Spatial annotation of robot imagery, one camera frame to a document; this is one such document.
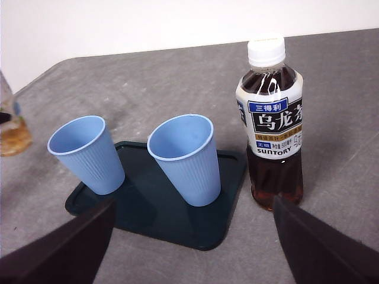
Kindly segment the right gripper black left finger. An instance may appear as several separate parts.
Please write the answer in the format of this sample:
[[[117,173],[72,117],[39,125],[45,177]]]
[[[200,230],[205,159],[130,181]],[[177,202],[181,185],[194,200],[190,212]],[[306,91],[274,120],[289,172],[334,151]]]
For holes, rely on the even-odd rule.
[[[107,251],[116,202],[107,199],[1,258],[1,283],[92,283]]]

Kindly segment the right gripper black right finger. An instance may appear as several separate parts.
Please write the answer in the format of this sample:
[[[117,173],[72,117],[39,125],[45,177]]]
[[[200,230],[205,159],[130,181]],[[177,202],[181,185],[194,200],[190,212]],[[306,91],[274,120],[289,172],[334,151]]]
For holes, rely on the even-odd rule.
[[[378,283],[377,251],[280,196],[274,220],[296,283]]]

